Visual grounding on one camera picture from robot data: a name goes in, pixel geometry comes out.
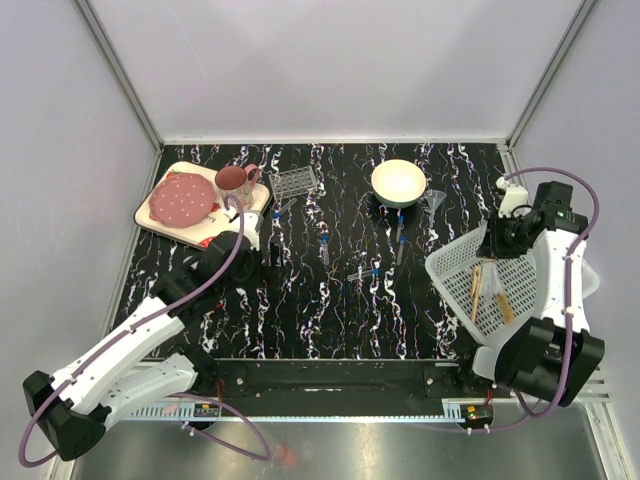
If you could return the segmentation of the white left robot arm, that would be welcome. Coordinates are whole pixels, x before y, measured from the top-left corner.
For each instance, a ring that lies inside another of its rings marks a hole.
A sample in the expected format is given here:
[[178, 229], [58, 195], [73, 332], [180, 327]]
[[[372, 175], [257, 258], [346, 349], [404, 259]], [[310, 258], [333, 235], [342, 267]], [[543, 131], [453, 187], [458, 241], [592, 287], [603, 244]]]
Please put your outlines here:
[[70, 461], [91, 450], [119, 421], [157, 400], [171, 396], [205, 399], [222, 394], [224, 380], [202, 350], [177, 346], [155, 367], [133, 367], [165, 341], [186, 330], [208, 300], [223, 287], [242, 287], [259, 279], [260, 240], [257, 228], [225, 231], [156, 281], [149, 294], [116, 329], [80, 358], [53, 372], [36, 370], [22, 388], [31, 419], [19, 446], [26, 455], [31, 433], [39, 429], [52, 454]]

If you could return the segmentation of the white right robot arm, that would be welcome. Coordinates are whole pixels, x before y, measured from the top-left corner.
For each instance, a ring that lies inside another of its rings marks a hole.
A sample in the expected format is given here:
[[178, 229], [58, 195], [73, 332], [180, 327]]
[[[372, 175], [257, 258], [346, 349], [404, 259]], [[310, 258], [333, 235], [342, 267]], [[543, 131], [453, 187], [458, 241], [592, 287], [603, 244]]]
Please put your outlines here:
[[517, 315], [494, 346], [480, 345], [473, 362], [454, 371], [454, 384], [476, 396], [490, 380], [559, 407], [570, 405], [599, 366], [603, 340], [591, 335], [583, 308], [582, 262], [589, 220], [571, 208], [572, 186], [538, 185], [534, 200], [505, 178], [501, 203], [489, 217], [477, 255], [498, 264], [531, 256], [532, 310]]

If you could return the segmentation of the clear plastic funnel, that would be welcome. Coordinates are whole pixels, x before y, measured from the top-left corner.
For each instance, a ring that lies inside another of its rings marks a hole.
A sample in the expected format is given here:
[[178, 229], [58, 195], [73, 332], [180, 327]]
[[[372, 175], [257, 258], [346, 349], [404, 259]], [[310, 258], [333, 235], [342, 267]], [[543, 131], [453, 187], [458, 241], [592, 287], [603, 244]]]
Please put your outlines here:
[[447, 194], [440, 190], [428, 189], [424, 196], [429, 211], [429, 228], [433, 229], [435, 225], [436, 211], [447, 198]]

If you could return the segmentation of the wooden test tube clamp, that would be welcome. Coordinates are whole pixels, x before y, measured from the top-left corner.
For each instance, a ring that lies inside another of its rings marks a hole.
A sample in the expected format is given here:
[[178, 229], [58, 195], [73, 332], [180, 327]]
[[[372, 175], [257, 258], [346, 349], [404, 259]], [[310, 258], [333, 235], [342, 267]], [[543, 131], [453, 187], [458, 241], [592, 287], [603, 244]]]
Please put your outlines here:
[[483, 265], [476, 265], [472, 272], [472, 285], [471, 285], [471, 298], [472, 298], [472, 310], [471, 310], [471, 321], [473, 324], [476, 323], [478, 316], [478, 308], [479, 301], [482, 290], [482, 276], [483, 276]]

